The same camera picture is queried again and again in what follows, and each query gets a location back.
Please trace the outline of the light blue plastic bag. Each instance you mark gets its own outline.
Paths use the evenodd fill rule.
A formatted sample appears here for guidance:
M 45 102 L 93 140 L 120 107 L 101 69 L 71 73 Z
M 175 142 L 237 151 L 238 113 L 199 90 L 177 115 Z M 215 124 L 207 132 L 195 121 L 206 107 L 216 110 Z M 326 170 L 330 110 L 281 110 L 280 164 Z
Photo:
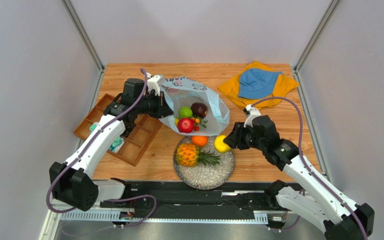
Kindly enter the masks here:
M 167 78 L 161 86 L 165 101 L 173 111 L 173 115 L 161 118 L 160 122 L 183 136 L 215 136 L 220 135 L 229 125 L 230 110 L 210 87 L 185 76 Z M 179 119 L 182 107 L 191 107 L 193 103 L 207 106 L 207 114 L 199 124 L 199 130 L 191 133 L 179 132 L 175 119 Z

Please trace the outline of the green apple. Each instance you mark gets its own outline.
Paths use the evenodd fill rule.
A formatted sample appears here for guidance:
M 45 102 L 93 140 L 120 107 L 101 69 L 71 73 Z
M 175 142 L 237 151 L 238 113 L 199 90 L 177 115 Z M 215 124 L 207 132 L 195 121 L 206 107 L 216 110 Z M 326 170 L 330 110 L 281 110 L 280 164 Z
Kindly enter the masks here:
M 192 118 L 193 117 L 193 111 L 190 107 L 188 106 L 183 106 L 179 109 L 178 111 L 178 116 L 179 116 L 179 119 L 184 119 L 184 118 Z

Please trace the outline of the red apple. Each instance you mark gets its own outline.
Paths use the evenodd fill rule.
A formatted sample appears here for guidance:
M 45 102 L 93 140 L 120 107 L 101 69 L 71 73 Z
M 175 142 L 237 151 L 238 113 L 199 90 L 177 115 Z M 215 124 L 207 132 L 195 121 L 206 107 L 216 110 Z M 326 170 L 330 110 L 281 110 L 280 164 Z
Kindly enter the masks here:
M 177 123 L 177 129 L 180 133 L 189 134 L 194 131 L 195 122 L 190 118 L 182 118 Z

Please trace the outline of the dark purple fruit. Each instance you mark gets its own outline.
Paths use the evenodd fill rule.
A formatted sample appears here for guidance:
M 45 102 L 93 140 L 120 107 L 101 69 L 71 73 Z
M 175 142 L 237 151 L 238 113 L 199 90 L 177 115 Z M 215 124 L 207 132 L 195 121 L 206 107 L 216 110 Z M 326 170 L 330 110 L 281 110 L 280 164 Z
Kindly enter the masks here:
M 208 113 L 208 106 L 202 102 L 194 102 L 190 107 L 193 116 L 201 119 L 205 118 Z

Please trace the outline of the small cherries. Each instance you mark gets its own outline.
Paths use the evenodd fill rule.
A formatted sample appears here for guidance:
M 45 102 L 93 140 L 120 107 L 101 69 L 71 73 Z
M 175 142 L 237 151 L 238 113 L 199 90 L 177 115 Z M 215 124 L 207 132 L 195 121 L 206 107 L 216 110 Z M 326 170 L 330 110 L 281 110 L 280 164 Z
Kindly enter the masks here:
M 191 120 L 194 122 L 193 130 L 195 132 L 207 129 L 207 123 L 208 123 L 207 119 L 204 119 L 201 117 L 192 117 Z

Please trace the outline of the yellow green lemon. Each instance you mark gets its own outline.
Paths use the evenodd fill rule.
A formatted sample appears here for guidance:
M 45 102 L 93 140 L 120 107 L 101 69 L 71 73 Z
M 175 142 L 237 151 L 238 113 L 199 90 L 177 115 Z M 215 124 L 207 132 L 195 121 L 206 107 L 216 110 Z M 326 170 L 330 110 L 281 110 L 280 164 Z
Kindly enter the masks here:
M 219 135 L 214 140 L 214 149 L 221 154 L 231 151 L 231 147 L 224 142 L 226 135 Z

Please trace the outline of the orange fruit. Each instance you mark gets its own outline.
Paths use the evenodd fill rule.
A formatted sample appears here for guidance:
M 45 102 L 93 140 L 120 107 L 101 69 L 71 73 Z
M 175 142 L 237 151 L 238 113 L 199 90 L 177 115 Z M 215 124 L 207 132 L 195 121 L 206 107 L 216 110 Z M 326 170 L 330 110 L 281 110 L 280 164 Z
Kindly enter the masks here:
M 194 135 L 191 136 L 191 143 L 203 148 L 207 145 L 209 138 L 207 136 L 202 136 L 202 135 Z

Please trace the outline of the orange pineapple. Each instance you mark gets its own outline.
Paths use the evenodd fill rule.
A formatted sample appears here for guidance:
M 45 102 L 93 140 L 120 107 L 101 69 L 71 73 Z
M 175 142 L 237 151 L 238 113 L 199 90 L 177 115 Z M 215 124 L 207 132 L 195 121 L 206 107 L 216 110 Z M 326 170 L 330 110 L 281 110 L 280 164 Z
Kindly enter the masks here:
M 199 164 L 215 167 L 220 164 L 221 158 L 211 151 L 204 151 L 192 143 L 182 143 L 176 149 L 175 160 L 184 167 L 196 167 Z

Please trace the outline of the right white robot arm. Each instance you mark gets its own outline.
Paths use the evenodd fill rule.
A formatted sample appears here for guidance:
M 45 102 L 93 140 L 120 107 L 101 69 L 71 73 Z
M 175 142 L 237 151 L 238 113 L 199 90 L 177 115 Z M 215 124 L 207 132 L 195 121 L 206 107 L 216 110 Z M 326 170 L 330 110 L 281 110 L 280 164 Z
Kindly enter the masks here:
M 223 142 L 232 149 L 261 151 L 270 164 L 296 180 L 309 197 L 280 180 L 264 192 L 274 205 L 292 210 L 316 226 L 327 240 L 366 240 L 371 235 L 373 208 L 357 204 L 324 178 L 293 142 L 280 138 L 267 115 L 236 122 Z

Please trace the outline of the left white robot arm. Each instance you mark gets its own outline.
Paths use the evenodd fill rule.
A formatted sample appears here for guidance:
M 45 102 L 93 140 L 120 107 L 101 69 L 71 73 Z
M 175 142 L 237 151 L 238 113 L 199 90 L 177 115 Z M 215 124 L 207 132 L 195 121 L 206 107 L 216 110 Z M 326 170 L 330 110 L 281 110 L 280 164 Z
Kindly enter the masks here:
M 85 212 L 96 202 L 122 198 L 126 188 L 122 180 L 92 180 L 91 177 L 113 142 L 125 132 L 132 132 L 139 115 L 162 119 L 173 114 L 161 91 L 165 81 L 160 74 L 144 80 L 129 78 L 122 93 L 106 106 L 97 126 L 81 147 L 63 163 L 51 165 L 51 185 L 45 198 L 51 211 L 59 213 L 52 207 L 51 199 L 70 205 L 72 210 Z

